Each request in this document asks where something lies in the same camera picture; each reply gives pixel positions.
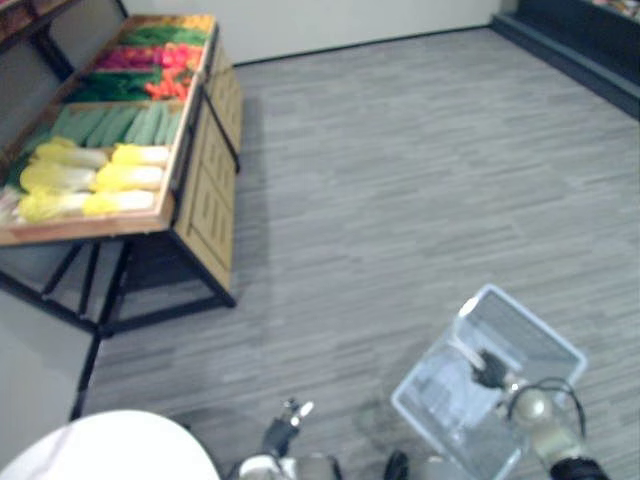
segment plastic container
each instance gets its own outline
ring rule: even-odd
[[[587,367],[580,351],[494,285],[465,303],[454,325],[466,345],[492,352],[532,383],[551,376],[574,383]],[[496,413],[502,393],[472,381],[471,365],[449,345],[452,329],[427,351],[391,401],[470,479],[504,479],[526,449],[526,438]]]

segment wooden panel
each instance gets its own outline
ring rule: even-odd
[[[207,92],[216,109],[222,128],[235,152],[240,151],[244,94],[238,83],[233,65],[224,51],[222,42],[216,44],[213,71],[207,81]]]
[[[235,166],[209,107],[198,113],[176,233],[227,290],[233,251]]]
[[[231,245],[233,239],[232,212],[222,201],[213,185],[213,178],[204,168],[198,175],[194,198],[191,228],[200,236],[218,261],[231,268]]]
[[[233,209],[233,197],[235,192],[235,163],[229,149],[224,143],[222,133],[213,116],[205,109],[201,121],[206,124],[207,135],[202,135],[201,155],[202,168],[212,178],[213,183],[227,207]]]

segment dark shelf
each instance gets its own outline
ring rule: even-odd
[[[47,27],[53,20],[55,20],[56,17],[60,16],[62,13],[64,13],[80,1],[82,0],[66,0],[64,3],[53,7],[51,10],[42,15],[37,13],[30,0],[17,0],[8,2],[0,6],[0,15],[6,15],[11,10],[20,6],[29,6],[30,14],[32,17],[32,20],[28,25],[11,33],[0,42],[0,55],[9,50],[21,40],[28,38],[39,30]]]

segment white wall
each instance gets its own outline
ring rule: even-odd
[[[81,66],[120,22],[111,2],[85,0],[54,22],[52,36],[71,62]],[[48,103],[59,82],[28,42],[0,57],[0,78],[3,145]],[[49,251],[35,257],[24,250],[3,251],[0,260],[4,255],[17,270],[27,260],[45,270],[53,265],[46,265],[53,260]],[[67,422],[90,340],[88,334],[0,292],[0,470],[24,448]]]
[[[234,62],[486,25],[501,0],[126,0],[137,13],[213,13]]]

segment produce display stand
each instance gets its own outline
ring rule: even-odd
[[[72,3],[63,2],[56,11],[62,11]],[[142,15],[125,18],[118,34],[86,68],[67,78],[51,104],[5,149],[5,159],[11,161],[15,158],[22,144],[39,125],[51,123],[62,99],[77,88],[83,75],[92,71],[102,52],[116,45],[123,33],[154,18]],[[217,21],[212,22],[186,101],[178,102],[180,105],[177,101],[168,103],[170,108],[182,108],[182,114],[153,209],[61,218],[43,223],[0,224],[0,247],[3,250],[17,247],[25,251],[25,246],[28,246],[28,251],[51,244],[66,246],[59,263],[40,285],[34,286],[9,271],[0,271],[0,284],[7,292],[93,336],[73,418],[80,415],[84,391],[104,338],[214,306],[236,305],[230,294],[230,284],[234,187],[235,174],[240,170],[238,152],[243,96],[231,62],[224,53]],[[71,105],[77,109],[91,108],[90,104]],[[106,244],[116,241],[121,244],[117,260],[112,265],[99,313],[92,315],[88,305],[95,293],[100,260],[104,256],[102,252]],[[88,251],[88,256],[81,255],[84,250]],[[84,257],[87,258],[86,265],[77,285],[78,303],[66,305],[54,298],[56,288]],[[120,307],[130,293],[187,279],[201,281],[211,296],[120,318]]]

